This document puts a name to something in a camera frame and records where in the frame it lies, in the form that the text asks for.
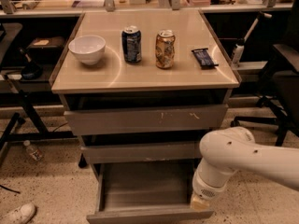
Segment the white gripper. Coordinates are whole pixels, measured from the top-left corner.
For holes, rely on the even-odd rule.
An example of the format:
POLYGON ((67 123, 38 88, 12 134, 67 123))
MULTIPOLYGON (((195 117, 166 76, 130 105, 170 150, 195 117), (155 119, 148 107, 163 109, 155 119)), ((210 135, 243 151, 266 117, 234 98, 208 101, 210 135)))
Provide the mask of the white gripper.
POLYGON ((209 208, 209 202, 193 193, 191 196, 190 207, 195 211, 204 211, 209 208))

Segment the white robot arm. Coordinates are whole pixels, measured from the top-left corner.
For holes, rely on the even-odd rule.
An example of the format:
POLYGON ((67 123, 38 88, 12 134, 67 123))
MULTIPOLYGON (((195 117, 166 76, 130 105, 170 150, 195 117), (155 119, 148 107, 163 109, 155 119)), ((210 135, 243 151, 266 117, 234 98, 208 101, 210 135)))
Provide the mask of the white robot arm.
POLYGON ((191 208, 198 212, 208 209, 239 170, 299 190, 298 148, 259 145, 248 129, 233 127, 205 134, 199 149, 202 159, 192 178, 191 197, 191 208))

